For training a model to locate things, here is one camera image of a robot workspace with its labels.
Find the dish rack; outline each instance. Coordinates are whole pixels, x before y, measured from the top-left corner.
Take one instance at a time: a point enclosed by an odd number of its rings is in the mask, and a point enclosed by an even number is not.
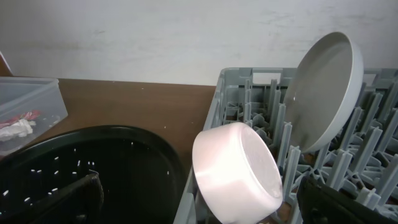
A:
[[[221,71],[203,130],[244,122],[267,144],[282,175],[289,219],[302,223],[296,190],[311,175],[357,202],[398,221],[398,70],[365,69],[361,93],[343,129],[326,146],[301,154],[290,145],[284,121],[286,89],[296,68],[226,68]],[[209,223],[214,216],[191,168],[174,224]]]

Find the clear plastic bin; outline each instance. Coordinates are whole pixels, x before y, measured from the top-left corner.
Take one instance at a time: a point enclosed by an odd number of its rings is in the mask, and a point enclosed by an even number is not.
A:
[[[0,156],[24,147],[67,115],[56,78],[0,77]],[[4,128],[22,119],[32,133],[7,136]]]

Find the black object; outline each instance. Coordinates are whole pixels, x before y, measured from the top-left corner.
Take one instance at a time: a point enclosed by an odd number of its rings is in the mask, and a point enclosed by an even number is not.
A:
[[[85,178],[91,178],[90,184],[84,184],[89,180]],[[157,135],[129,126],[80,129],[21,149],[0,162],[0,194],[8,190],[0,195],[0,222],[30,211],[35,222],[55,223],[51,214],[64,211],[72,223],[92,223],[95,217],[98,223],[172,223],[184,184],[177,153]],[[75,189],[66,197],[73,200],[60,197],[65,189]],[[59,209],[43,216],[49,198]],[[78,209],[82,204],[84,211]]]
[[[311,176],[306,176],[301,180],[297,200],[304,224],[396,223],[318,182]]]

